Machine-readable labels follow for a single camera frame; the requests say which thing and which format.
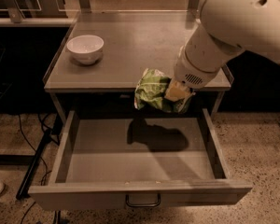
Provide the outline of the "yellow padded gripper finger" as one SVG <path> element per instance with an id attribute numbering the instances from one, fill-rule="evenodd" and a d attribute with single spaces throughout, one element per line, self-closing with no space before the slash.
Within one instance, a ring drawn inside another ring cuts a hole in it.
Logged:
<path id="1" fill-rule="evenodd" d="M 188 98 L 194 94 L 195 92 L 184 83 L 172 79 L 165 92 L 164 98 L 172 102 L 177 102 L 180 100 L 188 100 Z"/>

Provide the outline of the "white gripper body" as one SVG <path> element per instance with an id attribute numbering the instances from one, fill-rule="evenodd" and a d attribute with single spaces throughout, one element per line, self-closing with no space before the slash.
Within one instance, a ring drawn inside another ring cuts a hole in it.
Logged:
<path id="1" fill-rule="evenodd" d="M 183 46 L 174 66 L 174 79 L 193 89 L 203 88 L 215 78 L 223 60 L 206 49 Z"/>

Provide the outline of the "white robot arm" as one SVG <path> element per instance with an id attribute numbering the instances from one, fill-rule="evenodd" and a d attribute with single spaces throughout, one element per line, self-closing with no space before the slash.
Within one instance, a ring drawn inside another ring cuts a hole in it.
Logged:
<path id="1" fill-rule="evenodd" d="M 229 60 L 249 50 L 280 65 L 280 0 L 200 0 L 165 98 L 188 99 Z"/>

